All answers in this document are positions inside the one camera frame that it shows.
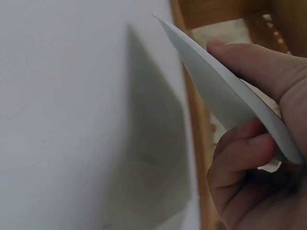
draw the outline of white paper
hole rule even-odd
[[[158,20],[204,103],[227,130],[257,117],[288,160],[304,163],[286,125],[249,87],[185,33],[160,18]],[[276,158],[282,160],[283,155],[279,153]]]

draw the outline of skin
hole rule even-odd
[[[207,50],[279,104],[283,121],[306,158],[307,59],[216,39],[208,42]],[[257,170],[271,161],[276,150],[259,120],[220,139],[207,179],[228,230],[307,229],[305,166],[286,162],[275,173]]]

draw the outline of white wall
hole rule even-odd
[[[0,228],[153,229],[197,196],[168,0],[2,0]]]

